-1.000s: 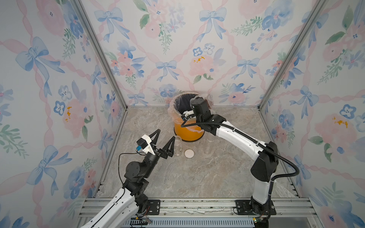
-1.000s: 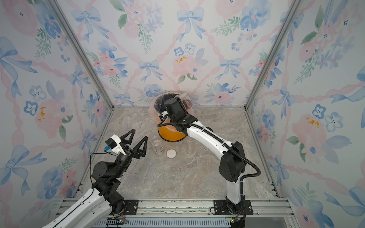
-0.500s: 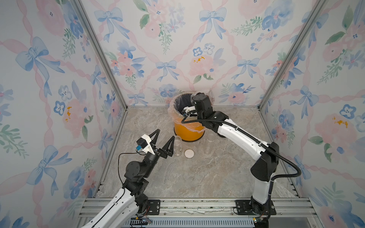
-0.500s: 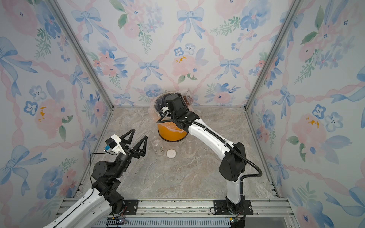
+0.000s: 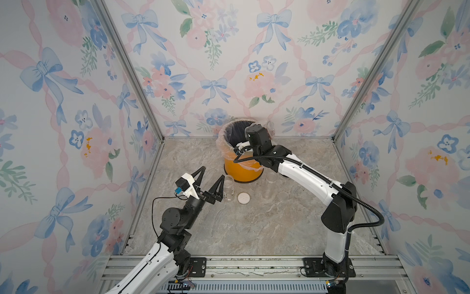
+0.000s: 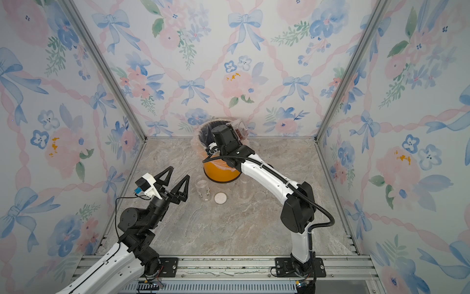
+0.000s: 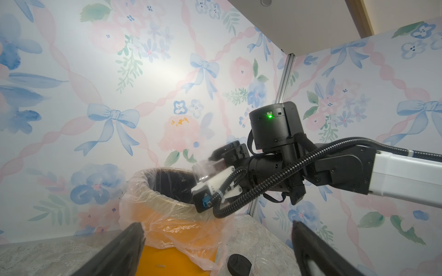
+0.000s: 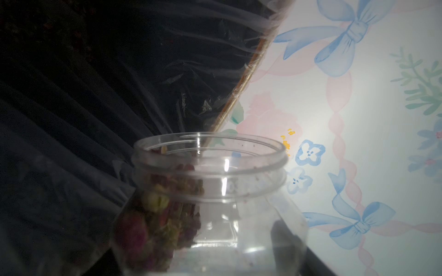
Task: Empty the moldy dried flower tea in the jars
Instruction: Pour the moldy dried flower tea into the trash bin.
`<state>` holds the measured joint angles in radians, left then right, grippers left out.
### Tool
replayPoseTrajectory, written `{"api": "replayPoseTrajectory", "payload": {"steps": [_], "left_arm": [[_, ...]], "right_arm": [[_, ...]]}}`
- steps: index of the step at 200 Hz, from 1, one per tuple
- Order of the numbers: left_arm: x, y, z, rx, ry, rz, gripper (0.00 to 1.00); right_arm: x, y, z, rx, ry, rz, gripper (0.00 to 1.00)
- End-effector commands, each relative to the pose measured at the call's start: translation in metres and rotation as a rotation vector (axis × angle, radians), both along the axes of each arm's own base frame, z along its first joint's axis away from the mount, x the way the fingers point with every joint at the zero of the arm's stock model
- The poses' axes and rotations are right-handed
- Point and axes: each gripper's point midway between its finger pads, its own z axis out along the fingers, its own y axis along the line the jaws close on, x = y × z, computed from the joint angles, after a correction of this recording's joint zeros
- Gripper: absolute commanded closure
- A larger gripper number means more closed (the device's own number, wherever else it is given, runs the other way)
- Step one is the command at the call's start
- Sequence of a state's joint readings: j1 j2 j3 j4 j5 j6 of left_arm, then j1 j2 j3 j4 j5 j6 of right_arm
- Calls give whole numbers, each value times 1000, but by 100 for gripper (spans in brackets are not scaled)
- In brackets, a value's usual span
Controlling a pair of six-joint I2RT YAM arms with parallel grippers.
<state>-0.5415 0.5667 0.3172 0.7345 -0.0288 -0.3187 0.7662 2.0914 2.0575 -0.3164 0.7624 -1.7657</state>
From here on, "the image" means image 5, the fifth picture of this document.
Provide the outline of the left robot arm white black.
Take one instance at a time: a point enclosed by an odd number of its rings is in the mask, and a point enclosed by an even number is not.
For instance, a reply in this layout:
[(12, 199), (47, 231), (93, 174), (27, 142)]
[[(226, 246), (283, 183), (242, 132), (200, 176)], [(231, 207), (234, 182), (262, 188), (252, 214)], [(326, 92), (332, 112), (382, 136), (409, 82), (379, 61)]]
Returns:
[(201, 189), (205, 166), (183, 174), (176, 182), (175, 198), (185, 201), (182, 208), (171, 207), (161, 217), (157, 241), (143, 259), (109, 294), (156, 294), (174, 278), (186, 278), (191, 271), (191, 254), (185, 250), (189, 230), (205, 204), (221, 202), (225, 176), (221, 175), (207, 191)]

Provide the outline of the white-lidded flower tea jar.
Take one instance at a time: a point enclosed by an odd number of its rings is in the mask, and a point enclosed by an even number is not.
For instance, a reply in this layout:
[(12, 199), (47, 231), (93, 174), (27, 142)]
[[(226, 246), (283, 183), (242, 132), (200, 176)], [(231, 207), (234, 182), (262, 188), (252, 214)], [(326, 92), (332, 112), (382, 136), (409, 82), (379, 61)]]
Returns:
[(223, 199), (226, 202), (231, 202), (235, 199), (235, 179), (226, 175), (223, 183)]

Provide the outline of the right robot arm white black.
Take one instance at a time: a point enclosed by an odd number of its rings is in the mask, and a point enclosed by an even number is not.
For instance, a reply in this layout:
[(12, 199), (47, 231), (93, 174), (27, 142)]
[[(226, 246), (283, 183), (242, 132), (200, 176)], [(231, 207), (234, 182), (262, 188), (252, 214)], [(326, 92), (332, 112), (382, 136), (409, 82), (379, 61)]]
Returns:
[(245, 133), (246, 141), (235, 148), (237, 157), (234, 161), (255, 160), (262, 167), (297, 182), (326, 206), (321, 216), (327, 230), (322, 271), (334, 278), (346, 275), (350, 248), (348, 229), (357, 211), (353, 185), (334, 181), (302, 162), (288, 148), (273, 145), (268, 130), (260, 124), (252, 124)]

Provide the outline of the white flower tea jar lid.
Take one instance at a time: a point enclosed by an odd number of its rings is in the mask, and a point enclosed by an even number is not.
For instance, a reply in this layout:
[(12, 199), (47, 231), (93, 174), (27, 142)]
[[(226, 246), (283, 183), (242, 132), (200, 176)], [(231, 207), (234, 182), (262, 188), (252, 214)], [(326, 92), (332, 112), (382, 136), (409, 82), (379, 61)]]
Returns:
[(237, 200), (240, 204), (246, 205), (250, 202), (251, 196), (247, 192), (241, 192), (238, 194)]

